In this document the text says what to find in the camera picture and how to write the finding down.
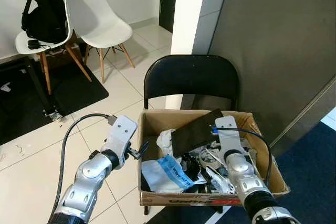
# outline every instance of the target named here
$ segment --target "black folding chair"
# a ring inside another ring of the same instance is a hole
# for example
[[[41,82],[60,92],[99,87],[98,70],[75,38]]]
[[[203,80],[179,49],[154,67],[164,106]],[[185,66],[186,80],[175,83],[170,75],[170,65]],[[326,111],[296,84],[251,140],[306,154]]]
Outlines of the black folding chair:
[[[144,80],[144,108],[148,99],[172,94],[212,95],[231,99],[238,110],[239,78],[235,67],[216,55],[168,55],[157,60]]]

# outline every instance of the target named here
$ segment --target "cardboard box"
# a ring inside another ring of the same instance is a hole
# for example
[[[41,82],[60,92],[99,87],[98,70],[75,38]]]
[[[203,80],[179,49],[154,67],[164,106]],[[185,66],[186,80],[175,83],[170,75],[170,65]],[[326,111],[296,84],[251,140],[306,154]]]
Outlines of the cardboard box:
[[[144,110],[139,118],[139,145],[150,141],[150,147],[138,164],[139,192],[141,206],[239,206],[241,202],[237,195],[198,194],[198,193],[153,193],[144,190],[141,180],[141,162],[158,159],[163,156],[156,145],[156,136],[167,129],[177,129],[188,122],[208,113],[206,110]],[[260,133],[251,113],[222,111],[223,115],[234,116],[237,126]],[[240,137],[248,139],[251,147],[257,151],[257,168],[265,177],[268,167],[268,152],[265,144],[258,137],[240,132]],[[270,191],[275,197],[289,193],[289,188],[282,178],[275,160],[272,164]]]

